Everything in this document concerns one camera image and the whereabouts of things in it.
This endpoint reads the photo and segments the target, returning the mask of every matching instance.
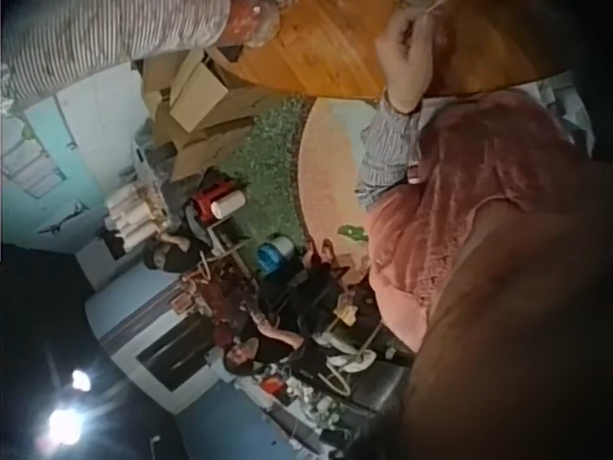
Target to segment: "white roll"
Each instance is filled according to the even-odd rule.
[[[143,217],[141,220],[135,223],[127,222],[123,227],[118,229],[119,234],[122,238],[124,238],[126,235],[129,235],[130,233],[135,231],[138,227],[140,227],[141,225],[149,221],[152,221],[152,220],[148,217]]]
[[[141,201],[132,209],[126,211],[124,213],[124,217],[128,223],[138,223],[143,221],[143,219],[151,219],[153,217],[153,214],[151,213],[148,204],[146,204],[144,201]]]
[[[247,202],[247,197],[240,190],[234,190],[230,194],[211,203],[211,212],[218,219],[224,219],[242,208]]]
[[[122,187],[121,189],[119,189],[117,192],[115,192],[110,197],[108,197],[105,200],[106,207],[108,209],[111,209],[117,206],[122,201],[124,201],[129,196],[133,196],[133,195],[136,195],[136,183],[131,182],[127,184],[126,186]]]
[[[157,231],[157,225],[155,225],[155,223],[153,223],[151,220],[148,220],[136,228],[133,232],[130,232],[124,236],[124,251],[129,252],[131,249],[136,247]]]
[[[117,229],[117,222],[115,222],[115,219],[111,216],[106,216],[104,218],[104,226],[106,227],[106,230],[115,230]]]
[[[122,200],[112,208],[108,209],[108,214],[113,217],[120,216],[122,213],[137,206],[142,199],[138,195],[130,195],[128,198]]]

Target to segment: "stacked cardboard box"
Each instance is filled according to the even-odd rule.
[[[200,49],[145,59],[141,75],[154,141],[172,142],[177,149],[172,180],[232,153],[253,127],[253,117],[281,99],[222,71]]]

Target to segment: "dark hair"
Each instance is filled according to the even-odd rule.
[[[230,358],[228,358],[228,352],[223,355],[223,367],[226,369],[226,372],[232,374],[237,377],[250,377],[253,376],[255,372],[255,362],[253,359],[247,359],[243,361],[241,364],[236,364]]]
[[[148,244],[143,249],[143,264],[145,264],[149,270],[159,270],[158,266],[155,264],[155,253],[158,248],[159,245],[157,244]]]

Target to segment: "hand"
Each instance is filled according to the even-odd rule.
[[[187,238],[180,238],[177,241],[177,245],[179,246],[179,248],[183,251],[183,252],[188,252],[190,250],[190,245],[192,243],[190,242],[190,240],[188,240]]]
[[[426,10],[409,8],[396,12],[375,42],[389,102],[399,112],[415,110],[432,81],[433,41],[432,16]]]
[[[258,331],[260,331],[262,335],[268,336],[269,334],[277,330],[272,324],[270,324],[270,322],[268,321],[268,319],[266,319],[266,316],[262,312],[250,311],[250,313],[253,322],[256,324]]]

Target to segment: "brown fabric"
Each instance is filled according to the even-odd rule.
[[[445,109],[420,138],[420,185],[400,185],[367,215],[371,284],[386,325],[414,351],[475,213],[505,199],[525,213],[563,213],[587,159],[524,93]]]

